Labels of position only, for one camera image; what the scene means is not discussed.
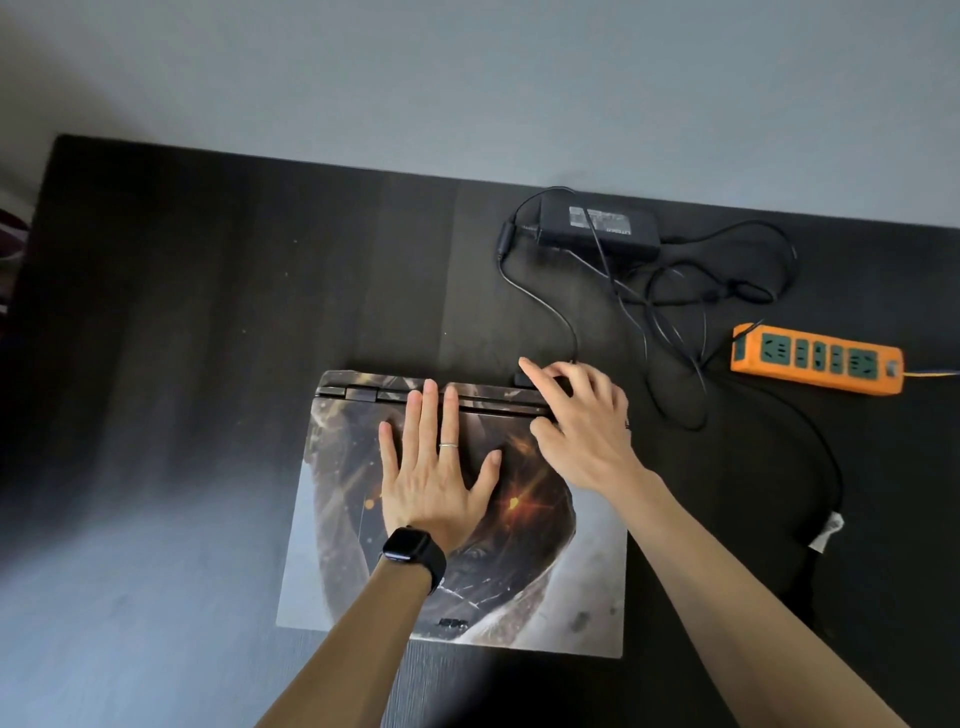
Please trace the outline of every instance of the orange power strip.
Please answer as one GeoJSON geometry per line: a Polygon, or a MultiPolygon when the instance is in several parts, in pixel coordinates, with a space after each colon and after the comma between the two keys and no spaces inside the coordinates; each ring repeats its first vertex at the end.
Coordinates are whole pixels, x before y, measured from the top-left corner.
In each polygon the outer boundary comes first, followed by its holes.
{"type": "MultiPolygon", "coordinates": [[[[733,335],[753,324],[740,324],[733,335]]],[[[730,368],[865,395],[898,395],[903,352],[896,347],[761,325],[733,342],[730,368]]]]}

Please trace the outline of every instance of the desk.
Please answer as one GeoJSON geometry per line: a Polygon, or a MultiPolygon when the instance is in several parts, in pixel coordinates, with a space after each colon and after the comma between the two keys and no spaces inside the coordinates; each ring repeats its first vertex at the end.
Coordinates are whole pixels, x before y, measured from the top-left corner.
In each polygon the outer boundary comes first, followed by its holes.
{"type": "MultiPolygon", "coordinates": [[[[256,721],[322,637],[274,625],[320,374],[502,383],[521,353],[565,355],[563,330],[492,263],[528,192],[57,143],[0,342],[4,724],[256,721]]],[[[752,214],[648,206],[667,234],[752,214]]],[[[764,217],[803,264],[763,311],[771,323],[960,364],[960,231],[764,217]]],[[[663,423],[601,281],[554,258],[526,244],[509,266],[625,387],[644,462],[781,590],[804,557],[791,528],[826,497],[821,453],[798,444],[809,433],[716,390],[705,432],[663,423]]],[[[757,315],[717,305],[712,334],[757,315]]],[[[960,382],[910,381],[891,399],[769,386],[821,425],[847,478],[848,527],[814,579],[827,639],[915,728],[947,724],[960,713],[960,382]]],[[[732,725],[633,545],[626,606],[621,661],[411,643],[386,724],[443,724],[519,692],[541,722],[732,725]]]]}

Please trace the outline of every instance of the cable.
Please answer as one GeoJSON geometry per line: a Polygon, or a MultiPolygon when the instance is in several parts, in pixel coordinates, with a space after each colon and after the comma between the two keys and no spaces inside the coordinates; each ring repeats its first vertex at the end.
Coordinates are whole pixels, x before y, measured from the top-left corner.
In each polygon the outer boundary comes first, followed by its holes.
{"type": "Polygon", "coordinates": [[[529,289],[527,289],[527,288],[524,288],[522,285],[520,285],[520,284],[517,283],[515,280],[513,280],[512,278],[510,278],[510,277],[507,275],[507,273],[503,270],[503,259],[502,259],[502,258],[500,258],[500,259],[498,259],[498,260],[496,261],[496,269],[500,272],[500,276],[502,276],[503,279],[506,280],[508,283],[510,283],[516,290],[518,290],[520,293],[523,293],[523,294],[529,296],[530,298],[532,298],[534,301],[536,301],[536,302],[539,303],[541,306],[543,306],[544,308],[546,308],[548,311],[550,311],[550,313],[552,313],[554,316],[556,316],[558,319],[560,319],[560,320],[564,323],[564,326],[566,327],[566,330],[568,330],[568,331],[570,332],[570,339],[573,341],[573,354],[572,354],[572,356],[570,357],[570,361],[576,362],[576,361],[579,359],[579,357],[580,357],[580,340],[577,338],[577,332],[576,332],[576,330],[573,328],[573,325],[570,324],[570,322],[566,319],[566,317],[565,317],[560,311],[558,311],[558,310],[557,310],[556,308],[554,308],[552,305],[550,305],[549,303],[547,303],[546,301],[544,301],[544,300],[543,300],[540,296],[538,296],[536,293],[534,293],[533,291],[531,291],[531,290],[529,290],[529,289]]]}
{"type": "Polygon", "coordinates": [[[904,376],[915,376],[916,378],[934,378],[940,376],[960,376],[960,371],[956,369],[927,369],[916,372],[904,372],[904,376]]]}
{"type": "MultiPolygon", "coordinates": [[[[579,353],[579,342],[577,341],[576,331],[574,330],[573,326],[556,308],[507,278],[503,271],[503,259],[513,246],[514,235],[516,233],[516,216],[529,202],[552,190],[562,190],[572,195],[578,202],[580,201],[579,193],[570,187],[565,186],[547,187],[527,197],[516,207],[513,215],[511,215],[509,220],[504,223],[504,226],[500,231],[500,239],[497,243],[496,261],[500,275],[503,276],[507,282],[541,305],[545,306],[564,322],[564,325],[569,329],[574,341],[574,355],[572,360],[576,361],[579,353]]],[[[763,319],[761,318],[755,321],[749,327],[745,328],[743,331],[740,331],[738,334],[725,337],[724,341],[718,343],[715,347],[710,349],[708,347],[708,303],[718,303],[729,298],[736,298],[745,303],[755,303],[760,305],[766,305],[778,301],[790,289],[799,273],[800,259],[797,255],[797,249],[793,245],[793,242],[790,240],[786,232],[779,226],[769,223],[765,220],[750,219],[743,220],[732,225],[727,225],[716,231],[712,231],[698,237],[684,238],[675,236],[663,238],[661,240],[661,243],[664,245],[686,246],[694,243],[713,240],[728,232],[750,226],[765,228],[774,232],[778,236],[787,251],[786,260],[784,260],[782,256],[778,255],[778,259],[783,269],[783,280],[777,288],[768,288],[746,279],[728,278],[722,276],[710,266],[706,265],[706,263],[692,257],[682,257],[674,260],[671,263],[662,264],[659,267],[647,269],[646,271],[644,271],[646,268],[645,265],[637,265],[629,268],[624,273],[624,276],[621,279],[618,279],[613,273],[607,252],[604,250],[599,235],[597,235],[596,227],[594,227],[588,207],[584,205],[583,202],[580,202],[580,206],[585,212],[584,218],[587,221],[590,234],[593,236],[593,241],[596,244],[600,265],[593,265],[587,259],[577,255],[573,251],[567,252],[581,264],[590,269],[590,271],[607,281],[611,294],[616,299],[620,310],[623,312],[624,316],[626,316],[631,325],[636,328],[637,331],[639,331],[641,340],[643,342],[643,382],[647,393],[650,396],[650,400],[652,404],[654,404],[654,407],[657,409],[660,416],[663,417],[667,422],[678,425],[689,431],[700,431],[704,429],[707,426],[709,416],[707,380],[708,378],[714,377],[719,378],[725,383],[728,382],[746,389],[760,392],[768,398],[776,400],[777,402],[789,408],[806,424],[806,426],[809,427],[818,443],[826,453],[832,468],[833,477],[836,481],[836,492],[834,494],[834,498],[831,499],[832,508],[830,510],[839,512],[844,496],[843,473],[840,469],[840,464],[833,453],[833,449],[829,446],[827,438],[824,436],[823,432],[816,425],[816,423],[814,423],[813,420],[810,419],[797,405],[782,398],[780,395],[777,395],[752,383],[744,382],[738,378],[708,371],[708,365],[716,358],[718,353],[722,352],[726,347],[743,338],[763,323],[763,319]],[[684,269],[693,270],[701,274],[702,276],[711,280],[715,287],[707,291],[695,290],[693,285],[684,275],[684,269]],[[649,277],[643,286],[642,292],[638,292],[630,284],[630,281],[635,275],[641,272],[648,273],[649,277]],[[680,279],[684,287],[690,292],[690,295],[688,295],[686,298],[665,298],[662,295],[658,295],[658,293],[662,292],[662,283],[667,280],[669,276],[674,276],[680,279]],[[679,307],[694,304],[700,306],[701,317],[703,321],[703,331],[698,351],[692,349],[687,344],[677,327],[674,326],[673,323],[671,323],[659,311],[659,309],[664,307],[679,307]],[[678,421],[675,417],[669,414],[667,408],[665,408],[660,402],[660,398],[658,397],[650,378],[650,347],[647,337],[647,330],[630,312],[627,307],[628,305],[637,305],[643,307],[646,323],[652,332],[652,335],[654,335],[655,338],[660,341],[660,344],[667,349],[667,351],[670,352],[674,358],[685,364],[685,366],[691,369],[697,376],[704,395],[704,414],[696,424],[690,425],[678,421]]],[[[536,229],[536,232],[537,235],[539,235],[539,229],[536,229]]],[[[951,374],[937,373],[935,375],[928,374],[928,376],[951,376],[951,374]]],[[[806,541],[807,544],[809,544],[813,538],[820,533],[824,524],[828,520],[828,516],[828,510],[821,509],[810,518],[808,523],[804,525],[803,540],[806,541]]],[[[807,554],[807,558],[804,560],[804,566],[795,578],[794,583],[791,585],[787,593],[782,597],[784,603],[790,608],[790,610],[800,619],[802,619],[804,623],[810,625],[811,627],[814,626],[815,615],[812,607],[812,586],[810,584],[810,580],[812,578],[817,555],[817,552],[811,549],[811,552],[810,554],[807,554]]]]}

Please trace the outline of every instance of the label on power adapter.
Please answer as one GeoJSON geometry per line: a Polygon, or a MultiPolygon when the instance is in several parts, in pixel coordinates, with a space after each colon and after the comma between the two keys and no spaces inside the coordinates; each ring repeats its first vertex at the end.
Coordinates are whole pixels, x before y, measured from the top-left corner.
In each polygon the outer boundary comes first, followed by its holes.
{"type": "MultiPolygon", "coordinates": [[[[630,218],[618,212],[604,212],[599,209],[587,209],[593,227],[602,232],[616,232],[620,235],[630,234],[630,218]]],[[[589,228],[587,216],[582,207],[570,208],[570,225],[574,228],[589,228]]]]}

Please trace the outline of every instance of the smartwatch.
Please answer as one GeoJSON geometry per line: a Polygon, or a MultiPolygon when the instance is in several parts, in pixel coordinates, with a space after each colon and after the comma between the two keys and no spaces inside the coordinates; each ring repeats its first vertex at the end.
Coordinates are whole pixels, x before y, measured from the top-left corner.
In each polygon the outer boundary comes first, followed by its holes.
{"type": "Polygon", "coordinates": [[[384,558],[401,564],[422,564],[430,570],[430,593],[444,580],[446,557],[444,550],[437,546],[430,534],[418,528],[404,526],[394,531],[383,545],[384,558]]]}

